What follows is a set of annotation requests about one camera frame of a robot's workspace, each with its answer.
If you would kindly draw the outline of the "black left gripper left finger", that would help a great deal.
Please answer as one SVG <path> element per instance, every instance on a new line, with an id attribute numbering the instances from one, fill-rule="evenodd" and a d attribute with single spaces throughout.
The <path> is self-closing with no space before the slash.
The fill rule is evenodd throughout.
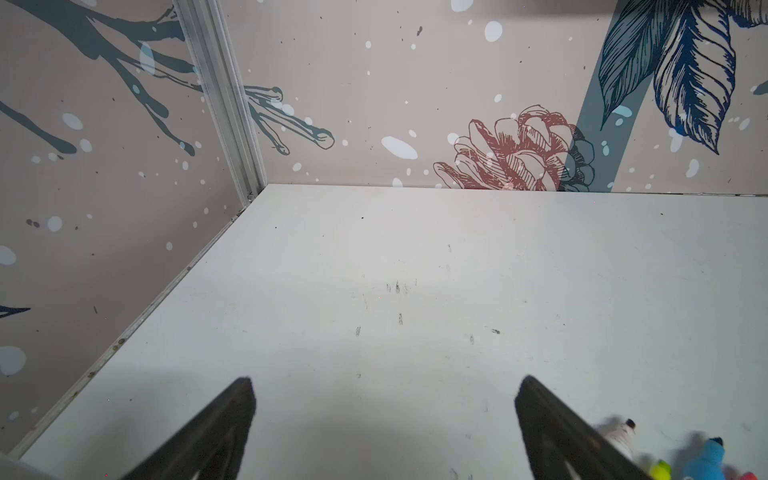
<path id="1" fill-rule="evenodd" d="M 257 399 L 252 381 L 233 381 L 126 479 L 235 479 L 241 468 Z"/>

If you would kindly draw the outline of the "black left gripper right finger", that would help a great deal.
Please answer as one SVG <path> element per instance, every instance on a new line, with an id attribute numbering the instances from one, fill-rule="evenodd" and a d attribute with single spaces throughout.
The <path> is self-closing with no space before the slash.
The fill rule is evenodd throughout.
<path id="1" fill-rule="evenodd" d="M 649 477 L 532 375 L 520 384 L 515 410 L 535 479 Z"/>

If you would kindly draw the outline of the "white marker pen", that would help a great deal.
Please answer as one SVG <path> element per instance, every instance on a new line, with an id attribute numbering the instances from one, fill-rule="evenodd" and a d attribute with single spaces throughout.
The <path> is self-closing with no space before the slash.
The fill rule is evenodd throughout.
<path id="1" fill-rule="evenodd" d="M 635 428 L 635 422 L 626 419 L 604 435 L 604 439 L 629 461 L 634 460 Z"/>

